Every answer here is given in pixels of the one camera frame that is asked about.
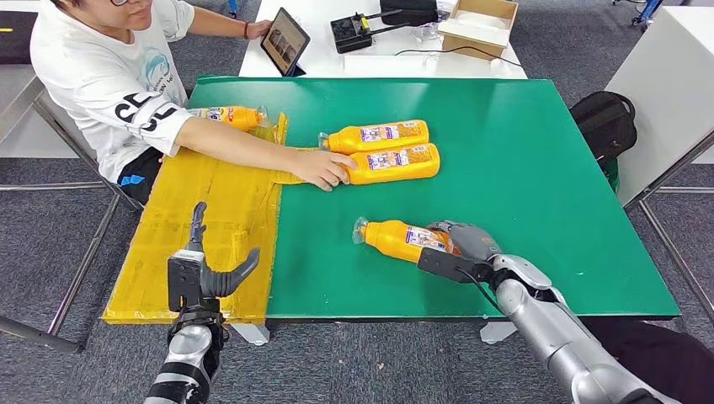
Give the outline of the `person's left hand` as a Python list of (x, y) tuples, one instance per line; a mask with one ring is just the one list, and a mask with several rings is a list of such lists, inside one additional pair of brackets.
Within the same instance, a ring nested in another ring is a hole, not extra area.
[(258, 22), (246, 22), (243, 30), (243, 37), (246, 40), (255, 40), (265, 36), (272, 24), (271, 20), (262, 20)]

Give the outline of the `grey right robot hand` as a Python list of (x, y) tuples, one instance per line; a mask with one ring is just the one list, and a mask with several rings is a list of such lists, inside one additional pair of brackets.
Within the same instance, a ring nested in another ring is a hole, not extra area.
[(430, 223), (427, 228), (445, 232), (457, 249), (458, 255), (471, 260), (488, 261), (501, 253), (501, 248), (481, 227), (454, 221)]

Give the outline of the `person's right hand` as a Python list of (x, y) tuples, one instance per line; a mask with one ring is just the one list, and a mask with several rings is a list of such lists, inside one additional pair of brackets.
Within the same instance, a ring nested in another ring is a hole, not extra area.
[(301, 180), (330, 192), (341, 183), (349, 183), (348, 169), (356, 169), (353, 159), (339, 153), (297, 150), (288, 164), (289, 172)]

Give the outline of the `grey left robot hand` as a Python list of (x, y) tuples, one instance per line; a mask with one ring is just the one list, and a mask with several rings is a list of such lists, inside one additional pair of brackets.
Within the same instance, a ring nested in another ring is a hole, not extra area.
[[(202, 253), (203, 233), (206, 225), (203, 224), (204, 213), (207, 203), (198, 202), (193, 208), (192, 219), (189, 229), (189, 242), (185, 248), (191, 252)], [(210, 269), (203, 263), (200, 271), (200, 288), (204, 296), (228, 297), (232, 295), (238, 286), (255, 270), (260, 260), (260, 248), (254, 247), (246, 256), (245, 260), (238, 264), (232, 271), (217, 272)]]

